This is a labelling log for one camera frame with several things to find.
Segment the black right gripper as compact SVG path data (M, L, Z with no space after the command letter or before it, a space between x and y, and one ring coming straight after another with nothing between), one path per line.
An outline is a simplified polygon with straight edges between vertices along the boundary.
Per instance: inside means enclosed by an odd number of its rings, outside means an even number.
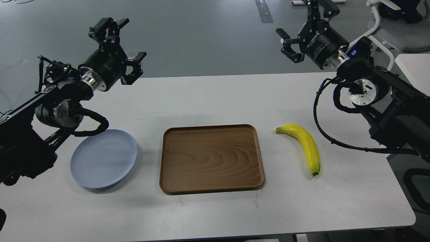
M293 63L304 61L308 56L321 70L326 68L327 60L338 50L345 51L350 43L329 26L329 20L340 13L332 0L302 0L307 6L307 20L300 38L292 39L284 29L276 29L281 37L281 53ZM292 49L293 44L302 43L302 53Z

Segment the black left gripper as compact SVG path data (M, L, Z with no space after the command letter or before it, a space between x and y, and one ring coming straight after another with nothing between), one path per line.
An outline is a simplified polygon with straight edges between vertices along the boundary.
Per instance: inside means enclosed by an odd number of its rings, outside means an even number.
M97 90L108 91L119 79L123 85L132 85L143 75L141 62L146 52L138 52L132 58L127 58L120 45L120 29L130 22L128 18L113 20L102 18L95 26L89 28L88 36L98 43L98 49L78 66L80 73L88 71L96 74Z

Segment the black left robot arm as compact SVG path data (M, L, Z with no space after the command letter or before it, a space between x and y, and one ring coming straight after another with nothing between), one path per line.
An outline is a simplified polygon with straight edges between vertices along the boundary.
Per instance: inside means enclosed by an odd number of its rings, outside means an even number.
M109 121L85 109L96 90L106 92L117 82L132 85L141 77L146 52L129 58L120 45L120 30L129 19L102 18L89 29L98 43L82 64L49 60L39 56L39 87L29 101L1 117L1 183L12 186L20 177L34 179L52 168L56 150L70 136L103 133Z

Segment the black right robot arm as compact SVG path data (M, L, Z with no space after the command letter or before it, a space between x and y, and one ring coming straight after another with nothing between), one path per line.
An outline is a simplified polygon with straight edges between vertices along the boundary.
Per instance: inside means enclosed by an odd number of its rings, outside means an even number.
M306 0L307 18L297 37L276 29L281 53L294 63L309 57L321 70L332 67L336 75L326 79L316 93L313 117L318 130L332 144L381 154L417 155L429 162L429 96L402 80L390 68L375 65L371 37L349 43L329 21L340 13L331 0ZM319 97L334 84L334 106L348 114L359 114L368 122L370 138L381 148L355 147L329 136L317 117Z

